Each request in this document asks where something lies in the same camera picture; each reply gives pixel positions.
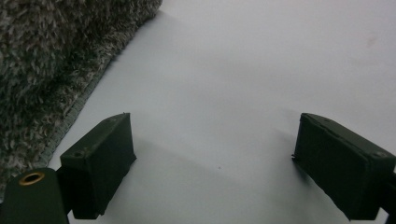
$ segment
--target shaggy carpet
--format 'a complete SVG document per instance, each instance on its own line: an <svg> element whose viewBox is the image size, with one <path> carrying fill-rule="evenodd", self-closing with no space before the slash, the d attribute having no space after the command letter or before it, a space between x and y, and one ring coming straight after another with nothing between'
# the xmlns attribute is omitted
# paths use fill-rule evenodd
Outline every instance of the shaggy carpet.
<svg viewBox="0 0 396 224"><path fill-rule="evenodd" d="M0 199L47 166L111 59L162 0L2 0Z"/></svg>

